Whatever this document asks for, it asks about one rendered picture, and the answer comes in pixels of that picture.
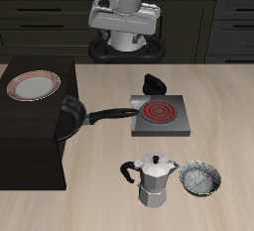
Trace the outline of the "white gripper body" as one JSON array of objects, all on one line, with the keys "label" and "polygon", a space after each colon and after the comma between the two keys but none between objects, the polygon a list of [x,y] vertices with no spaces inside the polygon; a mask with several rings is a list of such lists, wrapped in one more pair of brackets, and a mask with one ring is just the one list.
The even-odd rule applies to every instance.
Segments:
[{"label": "white gripper body", "polygon": [[131,14],[120,14],[115,9],[92,5],[88,25],[95,29],[152,36],[156,32],[160,13],[157,5],[147,3],[142,3],[140,10]]}]

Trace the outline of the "dark grey stove plate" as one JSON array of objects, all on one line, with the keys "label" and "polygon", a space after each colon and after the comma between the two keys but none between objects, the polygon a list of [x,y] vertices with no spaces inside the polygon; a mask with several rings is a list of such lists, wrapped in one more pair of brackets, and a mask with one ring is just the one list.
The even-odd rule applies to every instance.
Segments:
[{"label": "dark grey stove plate", "polygon": [[181,95],[132,95],[131,107],[140,111],[132,118],[133,137],[188,137],[191,134]]}]

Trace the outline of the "silver moka pot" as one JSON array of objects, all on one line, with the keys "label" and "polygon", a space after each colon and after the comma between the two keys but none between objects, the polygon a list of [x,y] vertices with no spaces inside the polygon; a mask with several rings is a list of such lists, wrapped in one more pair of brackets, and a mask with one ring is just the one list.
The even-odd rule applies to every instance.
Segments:
[{"label": "silver moka pot", "polygon": [[150,208],[158,208],[167,200],[167,180],[179,165],[158,153],[145,155],[141,161],[126,162],[120,171],[130,183],[134,179],[128,170],[140,173],[139,200]]}]

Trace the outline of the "round black knob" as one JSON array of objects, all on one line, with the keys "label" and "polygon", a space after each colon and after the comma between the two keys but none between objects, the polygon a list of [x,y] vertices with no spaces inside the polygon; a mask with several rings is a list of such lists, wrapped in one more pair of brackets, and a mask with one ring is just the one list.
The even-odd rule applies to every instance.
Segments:
[{"label": "round black knob", "polygon": [[159,78],[147,73],[144,78],[143,93],[145,95],[165,95],[166,84]]}]

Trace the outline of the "dark kitchen cupboards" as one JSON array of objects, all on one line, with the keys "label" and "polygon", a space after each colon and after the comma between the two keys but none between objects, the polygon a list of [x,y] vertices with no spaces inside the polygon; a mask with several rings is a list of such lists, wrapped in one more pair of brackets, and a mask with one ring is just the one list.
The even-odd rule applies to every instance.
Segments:
[{"label": "dark kitchen cupboards", "polygon": [[0,0],[0,63],[13,56],[72,56],[92,63],[92,0]]}]

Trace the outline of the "white plate with red rim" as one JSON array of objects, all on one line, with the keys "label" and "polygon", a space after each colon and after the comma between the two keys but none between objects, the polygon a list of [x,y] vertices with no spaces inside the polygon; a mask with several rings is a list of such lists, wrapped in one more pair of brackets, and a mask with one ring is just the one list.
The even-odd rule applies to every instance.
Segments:
[{"label": "white plate with red rim", "polygon": [[60,77],[47,70],[33,70],[13,78],[6,87],[7,94],[17,101],[37,101],[54,94],[61,86]]}]

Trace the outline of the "black frying pan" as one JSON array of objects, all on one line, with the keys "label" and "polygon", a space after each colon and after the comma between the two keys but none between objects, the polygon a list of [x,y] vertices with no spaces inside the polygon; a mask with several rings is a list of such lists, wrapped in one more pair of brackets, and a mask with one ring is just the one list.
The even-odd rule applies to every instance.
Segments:
[{"label": "black frying pan", "polygon": [[137,109],[114,108],[86,113],[85,106],[76,98],[66,95],[56,126],[56,137],[59,142],[72,137],[82,126],[94,125],[102,119],[119,119],[139,114]]}]

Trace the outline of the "grey drawer unit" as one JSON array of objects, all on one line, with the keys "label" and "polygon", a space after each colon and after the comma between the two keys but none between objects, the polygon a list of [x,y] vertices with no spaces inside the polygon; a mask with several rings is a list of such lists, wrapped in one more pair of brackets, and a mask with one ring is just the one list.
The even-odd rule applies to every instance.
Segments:
[{"label": "grey drawer unit", "polygon": [[254,0],[216,0],[206,63],[254,63]]}]

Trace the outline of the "dark wooden cabinet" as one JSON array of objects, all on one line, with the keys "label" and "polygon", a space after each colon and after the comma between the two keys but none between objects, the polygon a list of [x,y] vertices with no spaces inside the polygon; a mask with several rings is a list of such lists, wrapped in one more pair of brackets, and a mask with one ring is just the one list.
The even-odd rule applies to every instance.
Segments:
[{"label": "dark wooden cabinet", "polygon": [[[47,70],[61,86],[51,96],[32,102],[7,94],[16,76]],[[64,143],[55,129],[65,95],[78,96],[73,57],[15,57],[0,77],[0,190],[65,190]]]}]

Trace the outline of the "grey speckled bowl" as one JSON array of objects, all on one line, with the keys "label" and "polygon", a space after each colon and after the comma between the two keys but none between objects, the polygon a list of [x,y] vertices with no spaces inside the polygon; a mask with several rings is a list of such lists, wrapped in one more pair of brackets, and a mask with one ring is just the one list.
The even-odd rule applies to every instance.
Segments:
[{"label": "grey speckled bowl", "polygon": [[191,195],[207,197],[219,190],[222,177],[217,168],[208,162],[190,161],[179,171],[179,180]]}]

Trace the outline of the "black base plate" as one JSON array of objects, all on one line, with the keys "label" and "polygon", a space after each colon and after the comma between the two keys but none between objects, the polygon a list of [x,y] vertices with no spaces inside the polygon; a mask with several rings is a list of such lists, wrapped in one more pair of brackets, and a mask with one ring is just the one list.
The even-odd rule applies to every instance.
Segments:
[{"label": "black base plate", "polygon": [[155,35],[146,36],[147,44],[134,52],[120,52],[107,44],[101,36],[93,40],[88,48],[95,63],[159,63],[166,54],[165,44]]}]

